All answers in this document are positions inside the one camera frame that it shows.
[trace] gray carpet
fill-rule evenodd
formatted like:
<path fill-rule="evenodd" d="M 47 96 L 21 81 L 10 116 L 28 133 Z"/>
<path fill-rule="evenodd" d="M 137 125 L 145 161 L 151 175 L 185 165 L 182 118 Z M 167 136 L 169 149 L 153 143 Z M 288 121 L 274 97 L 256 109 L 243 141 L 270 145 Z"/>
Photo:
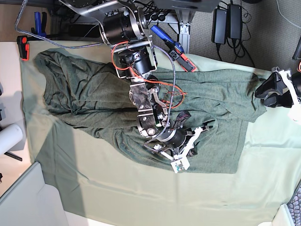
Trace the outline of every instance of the gray carpet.
<path fill-rule="evenodd" d="M 301 0 L 278 0 L 280 10 L 290 21 L 301 26 Z M 293 61 L 292 57 L 298 40 L 301 36 L 301 29 L 291 25 L 279 14 L 276 0 L 262 0 L 257 4 L 242 2 L 242 6 L 252 15 L 248 27 L 251 39 L 244 42 L 244 46 L 250 53 L 255 65 L 259 69 L 271 70 L 279 66 L 283 69 L 291 68 L 296 72 L 299 61 Z M 203 57 L 219 60 L 216 46 L 211 42 L 213 13 L 197 12 L 192 21 L 190 37 L 190 53 Z M 160 26 L 174 39 L 177 35 L 167 24 Z M 249 35 L 246 26 L 243 26 L 243 40 Z M 68 40 L 83 40 L 78 38 L 67 38 Z M 162 40 L 153 35 L 155 45 L 167 49 Z M 227 45 L 220 49 L 222 60 L 232 63 L 235 59 L 233 50 Z M 249 57 L 238 58 L 236 64 L 252 66 Z"/>

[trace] light green cloth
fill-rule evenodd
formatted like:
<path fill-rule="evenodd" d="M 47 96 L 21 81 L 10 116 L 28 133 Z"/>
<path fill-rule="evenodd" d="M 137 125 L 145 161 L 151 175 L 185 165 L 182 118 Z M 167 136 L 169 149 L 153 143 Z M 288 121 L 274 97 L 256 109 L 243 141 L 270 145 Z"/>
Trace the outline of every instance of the light green cloth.
<path fill-rule="evenodd" d="M 267 109 L 248 124 L 236 174 L 175 174 L 135 163 L 107 142 L 49 115 L 43 102 L 46 79 L 32 61 L 49 48 L 55 47 L 44 41 L 30 42 L 30 60 L 21 62 L 23 109 L 31 158 L 48 159 L 43 162 L 51 169 L 43 172 L 46 183 L 62 191 L 66 211 L 118 226 L 257 226 L 271 221 L 280 204 L 290 200 L 301 178 L 301 128 L 287 117 L 288 109 Z M 110 61 L 106 46 L 68 52 L 92 61 Z M 189 57 L 200 71 L 255 71 Z M 158 52 L 157 58 L 160 67 L 171 69 L 167 57 Z M 270 75 L 261 70 L 255 73 Z"/>
<path fill-rule="evenodd" d="M 106 140 L 137 163 L 172 170 L 169 159 L 143 146 L 147 139 L 140 136 L 137 128 L 138 111 L 128 97 L 130 84 L 118 78 L 111 63 L 97 64 L 52 51 L 39 53 L 35 63 L 46 77 L 44 99 L 51 114 Z M 173 73 L 167 70 L 157 70 L 153 75 L 161 81 L 173 80 Z M 235 173 L 248 122 L 255 122 L 265 112 L 261 100 L 254 98 L 260 85 L 258 77 L 231 69 L 178 72 L 176 77 L 177 85 L 188 94 L 183 104 L 172 111 L 171 119 L 175 121 L 180 111 L 189 111 L 191 117 L 184 129 L 204 123 L 210 127 L 196 140 L 198 155 L 190 158 L 186 172 Z M 165 89 L 161 88 L 161 98 L 166 95 Z M 175 96 L 174 102 L 180 99 Z"/>

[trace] white cylinder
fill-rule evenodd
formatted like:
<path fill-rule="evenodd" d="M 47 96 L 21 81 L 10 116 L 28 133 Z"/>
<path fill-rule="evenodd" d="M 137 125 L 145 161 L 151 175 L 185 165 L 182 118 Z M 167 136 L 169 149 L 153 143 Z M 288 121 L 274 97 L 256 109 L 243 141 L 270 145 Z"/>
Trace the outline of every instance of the white cylinder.
<path fill-rule="evenodd" d="M 23 132 L 16 124 L 11 124 L 0 132 L 0 154 L 9 151 L 23 139 Z"/>

